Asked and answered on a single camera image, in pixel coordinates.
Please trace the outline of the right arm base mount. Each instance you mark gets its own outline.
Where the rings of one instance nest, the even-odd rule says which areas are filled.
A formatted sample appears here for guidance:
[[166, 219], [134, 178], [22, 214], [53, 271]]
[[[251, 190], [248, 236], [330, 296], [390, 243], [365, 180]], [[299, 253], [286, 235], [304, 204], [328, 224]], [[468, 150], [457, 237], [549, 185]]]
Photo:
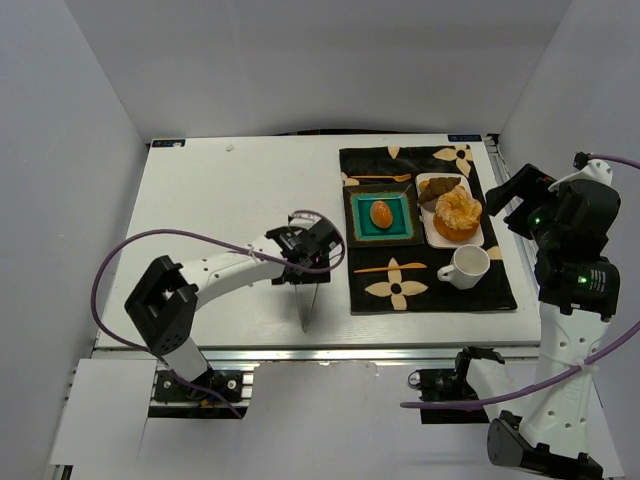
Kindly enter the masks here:
[[[410, 388], [420, 392], [423, 402], [452, 402], [477, 400], [478, 396], [466, 381], [472, 360], [492, 360], [504, 365], [502, 355], [493, 348], [464, 347], [455, 358], [451, 369], [414, 370], [407, 377]], [[423, 424], [473, 424], [487, 423], [483, 410], [421, 410]]]

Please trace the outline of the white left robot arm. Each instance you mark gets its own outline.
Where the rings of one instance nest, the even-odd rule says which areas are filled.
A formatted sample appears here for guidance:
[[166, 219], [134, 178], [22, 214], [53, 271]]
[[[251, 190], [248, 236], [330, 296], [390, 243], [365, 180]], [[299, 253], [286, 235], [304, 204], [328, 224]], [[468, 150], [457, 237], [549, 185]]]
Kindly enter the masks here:
[[196, 312], [213, 300], [263, 280], [274, 285], [328, 283], [330, 257], [345, 253], [334, 225], [282, 226], [253, 242], [192, 262], [154, 259], [124, 308], [148, 351], [184, 381], [211, 388], [215, 373], [191, 338]]

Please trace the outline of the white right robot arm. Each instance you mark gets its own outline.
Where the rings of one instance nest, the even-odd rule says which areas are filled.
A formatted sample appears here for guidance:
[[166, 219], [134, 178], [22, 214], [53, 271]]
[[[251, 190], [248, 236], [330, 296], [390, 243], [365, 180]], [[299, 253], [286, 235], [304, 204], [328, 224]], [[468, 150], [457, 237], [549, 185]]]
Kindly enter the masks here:
[[575, 172], [555, 180], [531, 164], [486, 194], [495, 216], [512, 199], [504, 219], [536, 247], [541, 343], [535, 381], [541, 390], [518, 399], [485, 403], [492, 464], [556, 479], [600, 479], [602, 466], [588, 447], [592, 373], [616, 312], [620, 274], [602, 251], [621, 200], [611, 167], [579, 154]]

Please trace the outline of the small glazed bread roll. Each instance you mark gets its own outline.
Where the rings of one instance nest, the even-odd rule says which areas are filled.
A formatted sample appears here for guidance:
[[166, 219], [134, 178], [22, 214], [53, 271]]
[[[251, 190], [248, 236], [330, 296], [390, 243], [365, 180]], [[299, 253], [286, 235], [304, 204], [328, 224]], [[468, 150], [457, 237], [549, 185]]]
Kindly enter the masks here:
[[370, 207], [370, 219], [378, 229], [386, 230], [393, 224], [393, 213], [385, 201], [377, 200]]

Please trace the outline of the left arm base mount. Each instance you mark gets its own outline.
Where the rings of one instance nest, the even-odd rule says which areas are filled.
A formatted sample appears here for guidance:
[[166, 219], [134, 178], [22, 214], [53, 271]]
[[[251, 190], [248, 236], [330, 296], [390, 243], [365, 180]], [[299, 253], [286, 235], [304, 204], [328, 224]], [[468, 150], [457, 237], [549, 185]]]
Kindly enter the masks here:
[[206, 402], [218, 408], [241, 408], [248, 404], [253, 371], [241, 367], [213, 366], [204, 379], [187, 381], [166, 366], [156, 369], [151, 402], [159, 406], [196, 406]]

